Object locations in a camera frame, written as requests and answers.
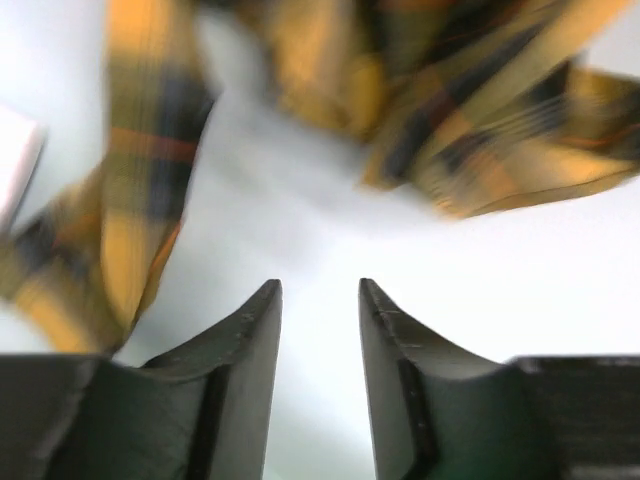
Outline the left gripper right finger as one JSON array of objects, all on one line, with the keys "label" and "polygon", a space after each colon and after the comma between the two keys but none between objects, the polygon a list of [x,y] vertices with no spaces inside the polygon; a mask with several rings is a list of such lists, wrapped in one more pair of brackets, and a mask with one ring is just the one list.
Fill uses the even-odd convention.
[{"label": "left gripper right finger", "polygon": [[380,479],[635,479],[639,360],[497,363],[404,312],[371,279],[359,320]]}]

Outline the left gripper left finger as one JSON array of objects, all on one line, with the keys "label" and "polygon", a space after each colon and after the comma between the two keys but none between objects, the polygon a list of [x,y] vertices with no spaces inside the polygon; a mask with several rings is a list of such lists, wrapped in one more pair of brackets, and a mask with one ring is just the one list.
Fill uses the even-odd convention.
[{"label": "left gripper left finger", "polygon": [[138,368],[101,355],[3,355],[2,477],[261,478],[281,315],[273,279]]}]

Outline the yellow plaid long sleeve shirt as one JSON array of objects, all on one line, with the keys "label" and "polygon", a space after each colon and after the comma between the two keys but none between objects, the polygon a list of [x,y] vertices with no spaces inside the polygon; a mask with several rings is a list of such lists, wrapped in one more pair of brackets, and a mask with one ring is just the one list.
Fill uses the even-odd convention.
[{"label": "yellow plaid long sleeve shirt", "polygon": [[[639,172],[639,85],[578,62],[622,1],[226,1],[275,98],[369,141],[364,182],[472,217]],[[113,354],[153,302],[216,96],[193,1],[113,1],[102,161],[1,241],[1,297],[63,352]]]}]

